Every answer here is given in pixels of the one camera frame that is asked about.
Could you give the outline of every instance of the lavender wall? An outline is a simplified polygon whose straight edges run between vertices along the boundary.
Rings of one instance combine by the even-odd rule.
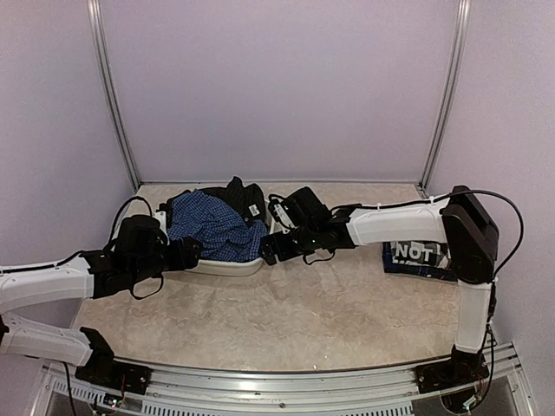
[[[84,1],[0,1],[0,264],[104,242],[131,188]],[[21,311],[68,325],[75,302]],[[39,361],[0,356],[0,415],[24,414]]]
[[[141,177],[416,181],[457,3],[102,2]]]
[[[526,219],[502,273],[494,327],[514,340],[544,416],[555,414],[555,3],[474,0],[459,86],[431,191],[454,184],[513,198]],[[487,201],[503,257],[517,220]]]

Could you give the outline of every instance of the blue plaid shirt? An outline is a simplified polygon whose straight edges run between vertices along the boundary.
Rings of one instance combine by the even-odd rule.
[[[268,234],[266,225],[256,220],[251,227],[221,199],[194,191],[172,202],[171,240],[193,237],[204,249],[202,257],[220,262],[244,263],[259,257],[260,238]]]

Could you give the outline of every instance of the white plastic bin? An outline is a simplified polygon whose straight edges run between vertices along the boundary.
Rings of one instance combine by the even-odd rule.
[[[266,202],[266,222],[270,221],[270,234],[277,230],[276,221],[268,211],[268,201]],[[194,269],[189,269],[192,273],[204,275],[234,276],[244,277],[254,275],[264,263],[262,258],[257,258],[247,263],[219,262],[216,260],[199,260],[199,265]]]

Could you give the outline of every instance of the aluminum frame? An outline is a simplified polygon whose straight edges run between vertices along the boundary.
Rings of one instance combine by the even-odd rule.
[[[88,18],[93,33],[93,41],[95,43],[96,59],[98,61],[98,69],[101,74],[102,86],[106,102],[110,111],[112,122],[114,123],[115,137],[120,148],[121,157],[125,164],[127,176],[133,191],[137,192],[140,188],[140,175],[135,163],[131,145],[127,139],[123,119],[121,118],[120,105],[115,93],[114,80],[110,71],[110,62],[108,59],[108,48],[106,45],[106,35],[104,34],[104,26],[102,24],[101,4],[99,0],[87,0]]]
[[[512,343],[495,348],[494,379],[507,377],[519,416],[537,414],[528,383]],[[490,348],[484,349],[491,362]],[[412,414],[412,402],[438,396],[419,394],[414,369],[423,362],[391,367],[311,373],[246,373],[176,367],[142,361],[123,360],[148,365],[153,370],[145,396],[128,393],[132,415],[218,415],[284,414],[290,416],[351,414]],[[53,393],[67,395],[64,368],[50,363],[42,368],[39,394],[31,416],[44,416]],[[456,387],[442,391],[450,393]],[[76,400],[92,403],[105,393],[118,393],[73,379]]]
[[[441,97],[440,112],[434,125],[432,143],[430,145],[428,156],[426,158],[424,169],[420,179],[415,181],[358,181],[358,182],[372,182],[372,183],[414,183],[420,186],[424,193],[428,192],[428,187],[432,175],[434,173],[435,165],[440,153],[441,143],[443,141],[449,113],[454,99],[457,81],[460,72],[460,63],[464,51],[465,40],[467,37],[468,18],[470,14],[471,0],[459,0],[459,8],[455,21],[455,32],[451,56],[449,59],[447,79],[443,88],[443,95]],[[110,71],[108,48],[106,43],[106,36],[102,23],[102,13],[100,0],[87,0],[88,15],[91,22],[91,29],[93,32],[93,40],[95,42],[95,51],[101,73],[102,84],[104,87],[104,94],[111,114],[112,122],[114,123],[114,130],[118,146],[121,151],[129,181],[136,192],[141,185],[177,185],[188,183],[187,181],[147,181],[143,182],[140,178],[139,169],[134,160],[132,147],[127,139],[127,134],[121,117],[121,110],[115,93],[114,81]],[[347,180],[338,180],[337,182],[348,182]]]
[[[449,121],[449,114],[451,112],[451,106],[453,104],[457,88],[457,81],[459,80],[460,64],[462,62],[465,42],[467,39],[470,3],[471,0],[459,0],[459,10],[457,13],[453,47],[451,49],[451,59],[449,60],[447,79],[445,87],[443,88],[443,96],[441,97],[440,112],[435,122],[432,144],[430,145],[428,158],[426,160],[424,172],[422,173],[420,181],[420,185],[424,192],[428,191],[432,175],[434,174],[435,165],[440,154],[441,144],[445,137],[445,130]]]

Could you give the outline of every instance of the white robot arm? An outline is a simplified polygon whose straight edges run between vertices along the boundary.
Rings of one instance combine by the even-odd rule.
[[[67,362],[77,367],[77,378],[116,389],[125,376],[128,391],[144,393],[150,370],[115,361],[97,331],[57,328],[10,311],[61,299],[97,299],[126,289],[136,297],[136,283],[162,279],[163,271],[195,267],[201,250],[189,237],[169,242],[161,211],[153,217],[124,218],[118,237],[103,250],[79,251],[58,263],[0,268],[0,354]]]
[[[451,358],[416,369],[427,393],[488,376],[482,354],[486,325],[495,305],[493,265],[499,231],[466,187],[454,196],[396,205],[341,205],[329,210],[308,187],[279,201],[270,211],[285,230],[262,238],[260,256],[277,260],[306,257],[318,249],[335,252],[388,241],[447,243],[460,286],[459,329]],[[24,354],[77,366],[75,376],[119,389],[146,391],[150,370],[120,363],[101,335],[89,328],[61,329],[24,320],[11,310],[41,302],[111,296],[165,270],[195,267],[202,250],[192,239],[168,242],[165,212],[121,222],[118,237],[103,250],[83,251],[59,263],[0,268],[0,353]]]
[[[449,195],[395,205],[340,205],[329,210],[312,190],[274,196],[270,212],[284,231],[264,237],[261,257],[270,265],[389,241],[447,243],[460,287],[459,326],[451,358],[416,369],[421,393],[487,378],[482,349],[495,306],[494,262],[499,230],[465,186]]]

